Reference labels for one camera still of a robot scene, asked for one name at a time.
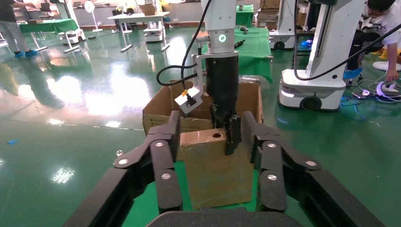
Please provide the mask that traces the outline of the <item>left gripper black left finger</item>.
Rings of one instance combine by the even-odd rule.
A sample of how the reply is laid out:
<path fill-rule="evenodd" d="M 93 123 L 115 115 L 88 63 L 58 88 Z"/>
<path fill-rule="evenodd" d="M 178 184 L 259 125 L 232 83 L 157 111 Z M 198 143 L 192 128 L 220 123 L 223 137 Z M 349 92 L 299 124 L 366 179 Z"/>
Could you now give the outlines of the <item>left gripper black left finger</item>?
<path fill-rule="evenodd" d="M 118 156 L 91 193 L 64 223 L 65 227 L 120 227 L 135 198 L 155 183 L 158 212 L 183 209 L 174 163 L 180 143 L 180 114 L 148 132 L 144 143 Z"/>

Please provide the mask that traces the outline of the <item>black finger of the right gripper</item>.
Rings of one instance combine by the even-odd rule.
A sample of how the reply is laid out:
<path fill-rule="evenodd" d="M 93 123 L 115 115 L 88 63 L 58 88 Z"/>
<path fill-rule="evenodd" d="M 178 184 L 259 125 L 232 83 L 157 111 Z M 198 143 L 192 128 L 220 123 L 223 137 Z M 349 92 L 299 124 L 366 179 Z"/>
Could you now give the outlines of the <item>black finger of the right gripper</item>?
<path fill-rule="evenodd" d="M 225 155 L 229 156 L 238 148 L 238 144 L 242 142 L 241 135 L 241 117 L 238 115 L 230 115 L 224 121 L 224 130 L 226 134 L 226 150 Z"/>

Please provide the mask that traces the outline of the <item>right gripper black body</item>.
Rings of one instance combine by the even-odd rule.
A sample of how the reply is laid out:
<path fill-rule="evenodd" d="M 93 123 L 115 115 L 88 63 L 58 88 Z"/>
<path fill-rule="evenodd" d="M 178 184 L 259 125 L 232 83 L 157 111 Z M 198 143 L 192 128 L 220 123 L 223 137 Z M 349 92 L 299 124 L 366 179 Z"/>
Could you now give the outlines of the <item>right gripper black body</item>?
<path fill-rule="evenodd" d="M 235 121 L 239 90 L 238 56 L 205 59 L 206 92 L 214 128 L 229 129 Z"/>

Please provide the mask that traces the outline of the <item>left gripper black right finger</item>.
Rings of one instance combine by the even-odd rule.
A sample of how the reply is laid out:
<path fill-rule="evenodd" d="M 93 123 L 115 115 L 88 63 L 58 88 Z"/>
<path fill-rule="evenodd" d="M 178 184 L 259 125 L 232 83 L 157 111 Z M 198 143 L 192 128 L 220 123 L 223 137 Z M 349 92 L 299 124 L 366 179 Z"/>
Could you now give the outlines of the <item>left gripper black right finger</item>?
<path fill-rule="evenodd" d="M 257 209 L 283 216 L 287 197 L 297 200 L 315 227 L 381 227 L 372 214 L 329 171 L 297 152 L 274 128 L 243 114 L 243 142 L 258 170 Z"/>

